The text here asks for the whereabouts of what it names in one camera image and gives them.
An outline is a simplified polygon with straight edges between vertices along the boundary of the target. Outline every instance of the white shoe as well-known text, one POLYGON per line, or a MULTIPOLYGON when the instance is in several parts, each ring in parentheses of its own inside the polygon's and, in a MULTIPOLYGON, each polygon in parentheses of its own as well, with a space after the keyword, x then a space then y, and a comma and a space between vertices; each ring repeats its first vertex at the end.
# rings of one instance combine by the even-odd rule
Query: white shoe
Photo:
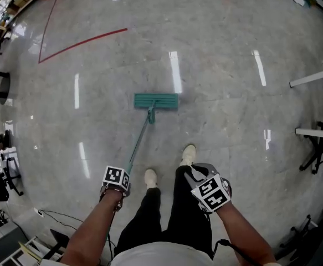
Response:
POLYGON ((191 166, 196 159, 196 147, 194 145, 188 145, 184 148, 182 153, 182 161, 180 166, 191 166))
POLYGON ((144 181, 147 189, 157 187, 156 172, 152 169, 147 170, 144 175, 144 181))

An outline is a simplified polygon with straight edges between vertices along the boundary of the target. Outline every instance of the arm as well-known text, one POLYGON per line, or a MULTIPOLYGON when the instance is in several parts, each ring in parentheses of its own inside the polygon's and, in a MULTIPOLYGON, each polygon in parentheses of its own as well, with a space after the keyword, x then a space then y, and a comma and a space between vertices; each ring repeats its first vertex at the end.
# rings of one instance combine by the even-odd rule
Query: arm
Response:
POLYGON ((101 202, 71 237, 62 263, 69 266, 96 266, 99 263, 115 207, 121 199, 121 192, 106 191, 101 202))
MULTIPOLYGON (((229 202, 218 209, 217 214, 223 221, 231 243, 258 263, 276 263, 270 245, 229 202)), ((242 266, 250 265, 238 253, 235 253, 242 266)))

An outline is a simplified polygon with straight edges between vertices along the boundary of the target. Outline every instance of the sneaker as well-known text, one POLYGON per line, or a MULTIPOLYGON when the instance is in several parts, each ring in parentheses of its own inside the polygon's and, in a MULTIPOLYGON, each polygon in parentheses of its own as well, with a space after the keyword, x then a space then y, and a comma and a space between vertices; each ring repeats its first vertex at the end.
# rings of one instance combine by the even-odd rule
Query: sneaker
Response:
POLYGON ((196 159, 196 147, 194 145, 188 145, 184 148, 182 153, 182 161, 180 166, 191 166, 196 159))
POLYGON ((4 146, 4 149, 11 148, 11 139, 10 139, 10 131, 6 130, 5 135, 0 134, 0 143, 4 146))
POLYGON ((145 181, 147 189, 157 187, 157 175, 156 175, 156 172, 154 170, 152 170, 152 169, 148 169, 145 172, 144 181, 145 181))

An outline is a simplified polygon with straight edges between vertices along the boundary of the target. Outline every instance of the floor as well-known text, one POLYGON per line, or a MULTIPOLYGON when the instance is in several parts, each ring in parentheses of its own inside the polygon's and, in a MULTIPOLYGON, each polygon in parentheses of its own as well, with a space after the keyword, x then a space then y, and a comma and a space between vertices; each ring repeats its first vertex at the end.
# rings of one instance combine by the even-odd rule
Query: floor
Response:
MULTIPOLYGON (((49 241, 49 228, 74 231, 33 207, 84 219, 97 204, 106 165, 125 166, 139 135, 146 111, 132 101, 142 92, 179 93, 179 108, 158 111, 147 129, 131 196, 111 228, 115 243, 145 194, 148 167, 158 173, 166 228, 175 169, 190 142, 197 161, 230 180, 233 203, 273 247, 323 207, 323 174, 299 172, 311 145, 294 134, 323 121, 323 80, 289 88, 323 70, 323 13, 315 7, 292 0, 38 0, 3 45, 0 70, 11 74, 0 132, 12 130, 24 190, 1 207, 30 236, 49 241), (120 29, 127 30, 54 55, 120 29)), ((211 220, 214 242, 226 237, 218 217, 211 220)), ((216 261, 236 265, 224 247, 216 261)))

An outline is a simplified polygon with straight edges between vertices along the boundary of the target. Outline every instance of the white shirt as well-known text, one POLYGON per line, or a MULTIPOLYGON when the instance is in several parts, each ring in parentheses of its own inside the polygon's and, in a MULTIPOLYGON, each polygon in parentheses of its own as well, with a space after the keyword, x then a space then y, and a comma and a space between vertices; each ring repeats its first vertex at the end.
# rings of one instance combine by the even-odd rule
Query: white shirt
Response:
MULTIPOLYGON (((62 266, 63 264, 43 260, 41 266, 62 266)), ((118 254, 111 266, 210 266, 213 261, 205 252, 190 246, 171 242, 143 244, 118 254)), ((269 263, 264 266, 280 266, 269 263)))

